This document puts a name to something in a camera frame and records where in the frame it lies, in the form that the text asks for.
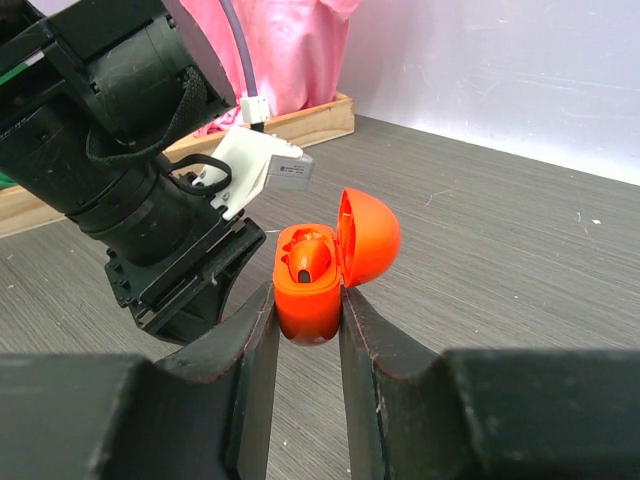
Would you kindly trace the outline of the orange earbud case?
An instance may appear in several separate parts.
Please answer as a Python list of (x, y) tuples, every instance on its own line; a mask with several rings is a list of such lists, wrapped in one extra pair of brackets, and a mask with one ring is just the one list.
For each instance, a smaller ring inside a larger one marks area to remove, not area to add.
[[(286, 263), (289, 245), (323, 241), (331, 253), (329, 270), (313, 283), (295, 283)], [(315, 346), (338, 332), (343, 288), (369, 283), (390, 269), (402, 231), (381, 200), (354, 188), (343, 190), (334, 227), (318, 223), (283, 229), (277, 240), (272, 281), (280, 329), (293, 343)]]

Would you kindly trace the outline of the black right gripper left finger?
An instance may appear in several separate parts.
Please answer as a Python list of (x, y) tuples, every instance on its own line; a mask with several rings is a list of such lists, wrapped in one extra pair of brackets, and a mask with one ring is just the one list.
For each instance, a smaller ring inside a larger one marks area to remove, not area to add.
[(262, 479), (279, 330), (274, 288), (158, 361), (1, 359), (5, 479)]

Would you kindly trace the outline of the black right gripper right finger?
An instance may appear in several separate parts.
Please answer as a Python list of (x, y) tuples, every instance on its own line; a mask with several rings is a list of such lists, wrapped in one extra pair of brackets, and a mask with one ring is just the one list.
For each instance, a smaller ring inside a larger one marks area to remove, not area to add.
[(342, 293), (355, 479), (635, 479), (635, 350), (435, 352)]

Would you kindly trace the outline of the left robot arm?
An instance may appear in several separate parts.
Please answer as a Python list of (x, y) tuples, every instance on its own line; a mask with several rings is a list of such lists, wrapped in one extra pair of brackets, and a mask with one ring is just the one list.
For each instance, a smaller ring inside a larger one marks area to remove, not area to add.
[(106, 246), (116, 301), (166, 342), (220, 322), (265, 238), (243, 219), (267, 164), (250, 131), (213, 156), (166, 156), (234, 102), (179, 1), (1, 5), (1, 170)]

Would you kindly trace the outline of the orange earbud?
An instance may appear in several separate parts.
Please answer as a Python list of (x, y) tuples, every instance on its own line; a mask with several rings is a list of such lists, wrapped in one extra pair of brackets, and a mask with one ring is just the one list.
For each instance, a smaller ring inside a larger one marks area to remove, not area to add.
[(289, 245), (286, 263), (295, 283), (313, 283), (329, 270), (331, 253), (321, 240), (302, 240)]

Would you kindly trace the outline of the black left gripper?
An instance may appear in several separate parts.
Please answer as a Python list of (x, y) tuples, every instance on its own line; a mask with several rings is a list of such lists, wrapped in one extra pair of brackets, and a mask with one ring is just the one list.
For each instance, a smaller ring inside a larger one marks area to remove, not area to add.
[(250, 218), (207, 219), (151, 265), (136, 265), (109, 248), (105, 273), (116, 302), (140, 330), (186, 345), (221, 321), (235, 280), (265, 239)]

